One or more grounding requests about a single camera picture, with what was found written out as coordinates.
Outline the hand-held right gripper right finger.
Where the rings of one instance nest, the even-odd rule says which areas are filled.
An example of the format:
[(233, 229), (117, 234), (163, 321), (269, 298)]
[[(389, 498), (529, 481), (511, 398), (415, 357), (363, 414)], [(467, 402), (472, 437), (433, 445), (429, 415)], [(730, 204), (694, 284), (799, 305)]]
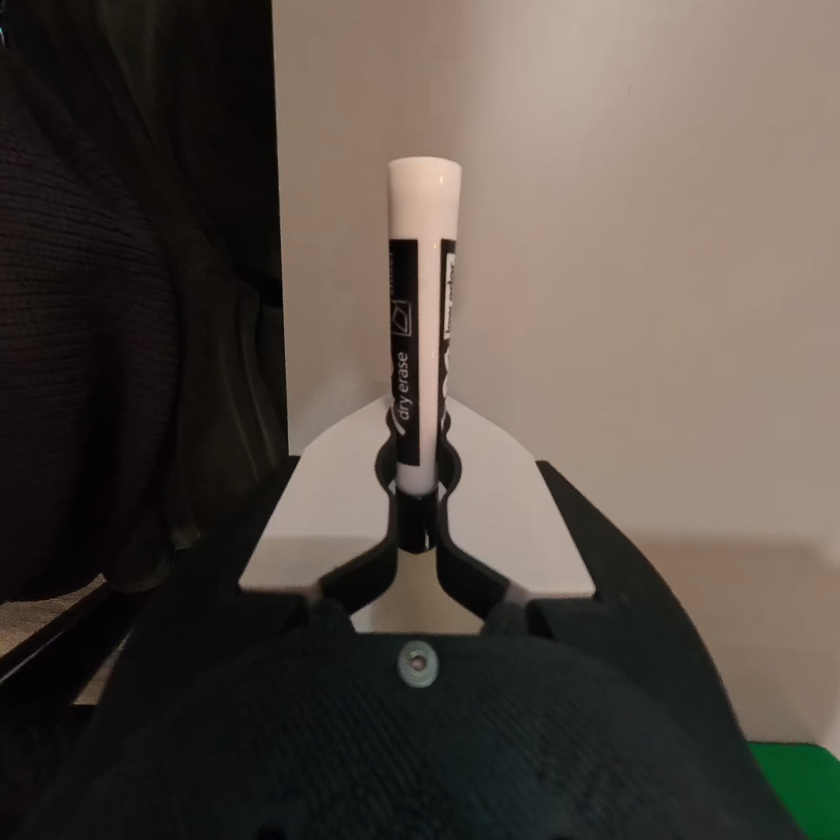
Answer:
[(536, 458), (454, 399), (438, 440), (436, 573), (473, 614), (591, 600), (595, 583)]

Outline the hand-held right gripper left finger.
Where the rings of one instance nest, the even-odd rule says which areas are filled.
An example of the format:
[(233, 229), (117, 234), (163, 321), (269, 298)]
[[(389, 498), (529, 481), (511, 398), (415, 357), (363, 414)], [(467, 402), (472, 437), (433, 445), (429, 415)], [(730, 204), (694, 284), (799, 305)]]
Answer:
[(396, 577), (393, 446), (382, 396), (302, 452), (239, 577), (244, 592), (372, 604)]

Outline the black dry erase marker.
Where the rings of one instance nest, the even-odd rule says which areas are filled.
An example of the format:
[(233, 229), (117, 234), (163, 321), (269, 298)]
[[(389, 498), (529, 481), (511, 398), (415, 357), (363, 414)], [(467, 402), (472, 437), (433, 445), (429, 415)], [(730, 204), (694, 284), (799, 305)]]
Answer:
[(432, 549), (436, 537), (461, 176), (438, 157), (388, 164), (391, 425), (398, 538), (410, 553)]

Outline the person's black sweater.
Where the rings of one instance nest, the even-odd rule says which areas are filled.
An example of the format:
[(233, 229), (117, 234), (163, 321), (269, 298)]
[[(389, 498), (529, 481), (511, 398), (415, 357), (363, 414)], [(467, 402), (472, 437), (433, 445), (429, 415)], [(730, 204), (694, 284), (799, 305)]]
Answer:
[(2, 601), (80, 585), (139, 523), (174, 412), (175, 293), (100, 148), (2, 50)]

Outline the green plastic bin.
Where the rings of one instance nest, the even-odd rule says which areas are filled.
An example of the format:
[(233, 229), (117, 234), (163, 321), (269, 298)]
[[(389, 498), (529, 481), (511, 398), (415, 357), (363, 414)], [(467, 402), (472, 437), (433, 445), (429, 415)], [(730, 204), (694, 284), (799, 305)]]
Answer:
[(750, 742), (766, 780), (811, 839), (839, 838), (839, 761), (810, 743)]

